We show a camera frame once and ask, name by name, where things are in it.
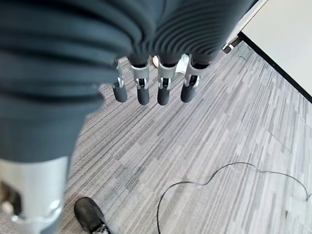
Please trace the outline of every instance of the black shoe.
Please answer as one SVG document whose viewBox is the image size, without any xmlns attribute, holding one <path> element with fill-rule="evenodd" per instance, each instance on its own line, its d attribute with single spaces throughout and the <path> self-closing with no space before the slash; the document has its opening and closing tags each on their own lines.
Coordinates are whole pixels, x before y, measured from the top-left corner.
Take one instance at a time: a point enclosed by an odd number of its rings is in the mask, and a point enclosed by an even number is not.
<svg viewBox="0 0 312 234">
<path fill-rule="evenodd" d="M 91 198 L 83 197 L 76 201 L 74 213 L 78 222 L 88 234 L 112 234 L 106 225 L 101 209 Z"/>
</svg>

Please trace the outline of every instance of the robotic finger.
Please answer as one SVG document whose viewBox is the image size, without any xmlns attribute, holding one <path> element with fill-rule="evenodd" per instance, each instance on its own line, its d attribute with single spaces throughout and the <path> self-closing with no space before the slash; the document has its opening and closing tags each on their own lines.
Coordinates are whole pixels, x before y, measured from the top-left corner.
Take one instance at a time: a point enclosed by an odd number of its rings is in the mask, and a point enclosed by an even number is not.
<svg viewBox="0 0 312 234">
<path fill-rule="evenodd" d="M 147 57 L 130 57 L 133 80 L 136 84 L 137 99 L 141 105 L 147 105 L 150 101 L 148 81 L 150 77 L 150 66 Z"/>
<path fill-rule="evenodd" d="M 128 96 L 119 60 L 116 60 L 116 69 L 118 71 L 118 82 L 112 84 L 112 88 L 116 100 L 119 102 L 125 102 L 128 99 Z"/>
<path fill-rule="evenodd" d="M 181 58 L 178 56 L 159 55 L 158 64 L 158 103 L 162 106 L 169 102 L 170 88 L 175 78 L 176 66 Z"/>
<path fill-rule="evenodd" d="M 181 91 L 181 100 L 183 102 L 189 102 L 193 99 L 199 81 L 210 63 L 211 61 L 208 57 L 198 54 L 190 55 Z"/>
</svg>

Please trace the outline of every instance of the floor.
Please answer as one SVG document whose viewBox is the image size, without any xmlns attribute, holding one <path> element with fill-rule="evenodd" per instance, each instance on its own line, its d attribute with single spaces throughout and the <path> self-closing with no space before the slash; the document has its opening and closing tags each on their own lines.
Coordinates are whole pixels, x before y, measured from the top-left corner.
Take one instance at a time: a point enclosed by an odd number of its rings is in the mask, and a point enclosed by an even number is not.
<svg viewBox="0 0 312 234">
<path fill-rule="evenodd" d="M 161 194 L 181 180 L 206 182 L 236 161 L 288 173 L 312 193 L 312 105 L 247 45 L 222 52 L 189 104 L 180 101 L 183 75 L 170 103 L 156 103 L 157 70 L 140 106 L 131 71 L 122 61 L 129 100 L 118 103 L 104 86 L 106 105 L 79 137 L 59 234 L 83 234 L 73 206 L 82 196 L 102 208 L 115 234 L 157 234 Z M 205 187 L 179 185 L 160 206 L 162 234 L 311 234 L 312 201 L 298 182 L 224 169 Z M 14 229 L 0 219 L 4 234 Z"/>
</svg>

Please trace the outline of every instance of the metal bracket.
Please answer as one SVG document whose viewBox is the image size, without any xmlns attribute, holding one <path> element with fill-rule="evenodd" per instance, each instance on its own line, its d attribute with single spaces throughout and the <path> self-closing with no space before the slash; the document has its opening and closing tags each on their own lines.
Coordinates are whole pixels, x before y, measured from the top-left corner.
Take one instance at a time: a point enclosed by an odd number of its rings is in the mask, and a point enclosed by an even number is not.
<svg viewBox="0 0 312 234">
<path fill-rule="evenodd" d="M 150 76 L 150 65 L 147 64 L 145 67 L 132 67 L 133 80 L 136 83 L 136 88 L 141 89 L 140 81 L 144 81 L 144 89 L 148 88 L 148 81 Z"/>
<path fill-rule="evenodd" d="M 202 74 L 205 73 L 207 68 L 204 68 L 204 69 L 194 68 L 192 66 L 192 64 L 191 64 L 191 61 L 192 61 L 192 55 L 190 55 L 189 63 L 187 65 L 187 69 L 186 69 L 186 72 L 185 72 L 184 85 L 186 87 L 189 87 L 190 86 L 191 77 L 192 76 L 196 76 L 196 82 L 195 82 L 194 85 L 192 85 L 192 88 L 196 88 L 198 86 L 198 84 L 199 84 L 199 80 L 200 80 Z"/>
<path fill-rule="evenodd" d="M 174 67 L 165 67 L 160 62 L 158 64 L 158 87 L 159 89 L 163 89 L 164 79 L 168 79 L 167 90 L 170 90 L 171 84 L 175 79 L 176 66 Z"/>
<path fill-rule="evenodd" d="M 118 64 L 117 64 L 117 67 L 116 67 L 116 70 L 118 71 L 118 82 L 114 83 L 114 84 L 111 84 L 112 88 L 115 89 L 116 88 L 116 85 L 118 85 L 120 88 L 122 88 L 125 84 L 124 82 L 124 76 L 123 76 L 123 73 L 122 73 L 122 69 L 121 69 L 121 65 L 118 61 Z"/>
</svg>

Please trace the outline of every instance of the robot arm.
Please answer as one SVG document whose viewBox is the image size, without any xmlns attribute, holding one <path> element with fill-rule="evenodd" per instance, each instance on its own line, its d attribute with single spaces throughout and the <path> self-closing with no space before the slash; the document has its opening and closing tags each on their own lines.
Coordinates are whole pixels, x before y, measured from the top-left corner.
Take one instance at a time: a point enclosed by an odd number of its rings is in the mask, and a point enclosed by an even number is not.
<svg viewBox="0 0 312 234">
<path fill-rule="evenodd" d="M 56 231 L 75 142 L 104 98 L 127 94 L 117 59 L 132 64 L 149 102 L 149 55 L 159 56 L 158 102 L 169 101 L 179 56 L 191 54 L 190 101 L 227 35 L 254 0 L 0 1 L 0 205 L 23 234 Z"/>
</svg>

